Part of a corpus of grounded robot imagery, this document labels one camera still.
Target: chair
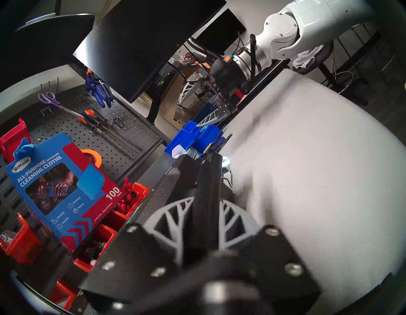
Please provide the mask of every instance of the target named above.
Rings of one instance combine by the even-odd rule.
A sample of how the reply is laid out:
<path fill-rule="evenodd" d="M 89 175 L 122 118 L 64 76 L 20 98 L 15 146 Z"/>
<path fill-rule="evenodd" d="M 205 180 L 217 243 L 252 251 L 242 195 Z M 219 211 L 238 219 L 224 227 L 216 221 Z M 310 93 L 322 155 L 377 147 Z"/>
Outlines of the chair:
<path fill-rule="evenodd" d="M 325 82 L 324 85 L 330 83 L 330 85 L 329 86 L 327 85 L 327 87 L 331 88 L 334 92 L 336 92 L 338 94 L 342 94 L 345 98 L 353 101 L 356 104 L 360 104 L 363 106 L 368 105 L 368 102 L 366 100 L 362 100 L 358 96 L 356 96 L 352 93 L 348 93 L 346 91 L 347 88 L 352 83 L 352 80 L 354 78 L 354 75 L 351 72 L 345 71 L 345 72 L 351 73 L 352 77 L 351 77 L 351 80 L 346 85 L 344 85 L 344 84 L 337 82 L 337 77 L 340 74 L 343 74 L 345 72 L 332 74 L 330 72 L 330 70 L 326 67 L 326 65 L 324 64 L 324 61 L 326 61 L 327 58 L 331 56 L 331 54 L 333 53 L 333 50 L 334 50 L 334 42 L 330 41 L 324 45 L 322 50 L 319 51 L 319 53 L 317 55 L 315 55 L 315 61 L 308 69 L 305 69 L 305 68 L 296 69 L 295 67 L 293 67 L 293 71 L 300 73 L 302 75 L 305 75 L 305 74 L 308 74 L 309 72 L 313 71 L 314 69 L 319 68 L 320 71 L 322 72 L 322 74 L 324 74 L 324 76 L 327 79 L 327 82 Z"/>

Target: unimade logo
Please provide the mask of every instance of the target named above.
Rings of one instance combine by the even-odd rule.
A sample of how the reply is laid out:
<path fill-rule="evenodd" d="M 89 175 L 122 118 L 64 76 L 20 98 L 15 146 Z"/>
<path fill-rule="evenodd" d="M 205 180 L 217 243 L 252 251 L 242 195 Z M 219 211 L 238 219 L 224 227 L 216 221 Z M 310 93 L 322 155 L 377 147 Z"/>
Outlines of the unimade logo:
<path fill-rule="evenodd" d="M 18 173 L 18 172 L 22 171 L 23 169 L 25 169 L 27 167 L 28 164 L 30 164 L 30 162 L 31 162 L 31 158 L 29 156 L 19 160 L 13 166 L 13 173 Z"/>

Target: robotic arm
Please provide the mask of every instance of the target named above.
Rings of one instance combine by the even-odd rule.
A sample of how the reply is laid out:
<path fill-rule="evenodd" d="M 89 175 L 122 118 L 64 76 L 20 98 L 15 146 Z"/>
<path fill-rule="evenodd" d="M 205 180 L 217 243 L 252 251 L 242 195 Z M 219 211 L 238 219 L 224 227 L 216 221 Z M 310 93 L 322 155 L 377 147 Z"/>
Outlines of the robotic arm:
<path fill-rule="evenodd" d="M 370 21 L 374 13 L 365 0 L 295 0 L 264 22 L 256 39 L 255 58 L 251 44 L 239 49 L 228 61 L 217 59 L 210 71 L 212 80 L 226 98 L 255 75 L 269 67 L 272 59 L 285 60 L 327 43 L 351 26 Z"/>

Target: white table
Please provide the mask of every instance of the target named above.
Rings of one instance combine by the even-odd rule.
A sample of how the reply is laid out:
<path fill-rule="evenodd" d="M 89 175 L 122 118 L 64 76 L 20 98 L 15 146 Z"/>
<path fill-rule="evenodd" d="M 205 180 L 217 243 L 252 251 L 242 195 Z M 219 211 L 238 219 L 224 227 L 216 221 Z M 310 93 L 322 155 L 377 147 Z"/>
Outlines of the white table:
<path fill-rule="evenodd" d="M 406 148 L 377 120 L 284 70 L 229 133 L 220 153 L 230 158 L 238 205 L 278 225 L 322 288 L 310 314 L 339 311 L 398 270 Z"/>

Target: red storage bin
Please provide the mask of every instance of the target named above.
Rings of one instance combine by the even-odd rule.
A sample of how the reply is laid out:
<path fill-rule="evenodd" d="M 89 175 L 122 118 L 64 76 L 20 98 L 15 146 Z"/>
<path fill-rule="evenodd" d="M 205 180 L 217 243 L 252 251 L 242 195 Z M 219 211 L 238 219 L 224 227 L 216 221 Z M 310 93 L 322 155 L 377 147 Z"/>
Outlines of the red storage bin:
<path fill-rule="evenodd" d="M 137 200 L 135 204 L 126 213 L 121 213 L 116 210 L 110 211 L 108 215 L 103 220 L 103 223 L 111 227 L 115 231 L 119 231 L 120 228 L 125 224 L 125 222 L 131 217 L 133 212 L 138 208 L 141 202 L 144 200 L 145 196 L 149 193 L 149 189 L 137 182 L 132 185 L 132 191 L 137 193 Z"/>
<path fill-rule="evenodd" d="M 11 255 L 20 264 L 30 265 L 37 258 L 43 248 L 43 244 L 30 229 L 30 225 L 17 212 L 18 221 L 22 228 L 9 245 L 0 239 L 0 246 L 7 255 Z"/>
<path fill-rule="evenodd" d="M 52 291 L 49 300 L 57 305 L 66 302 L 65 305 L 60 306 L 65 310 L 69 310 L 77 295 L 78 293 L 76 290 L 73 289 L 66 281 L 59 279 L 56 282 L 56 287 Z"/>
<path fill-rule="evenodd" d="M 8 163 L 14 161 L 13 153 L 20 145 L 22 139 L 27 138 L 31 143 L 30 134 L 27 131 L 25 122 L 19 118 L 19 125 L 11 129 L 8 133 L 0 138 L 0 149 Z"/>
<path fill-rule="evenodd" d="M 104 224 L 99 224 L 98 227 L 92 233 L 90 239 L 93 241 L 98 242 L 106 242 L 106 246 L 101 251 L 99 257 L 104 253 L 106 248 L 110 245 L 113 238 L 116 236 L 117 232 L 114 231 L 112 228 Z M 79 253 L 77 254 L 76 258 L 73 260 L 73 263 L 78 266 L 80 269 L 90 273 L 92 271 L 93 266 L 90 264 L 91 259 L 86 256 L 86 248 L 82 248 Z"/>

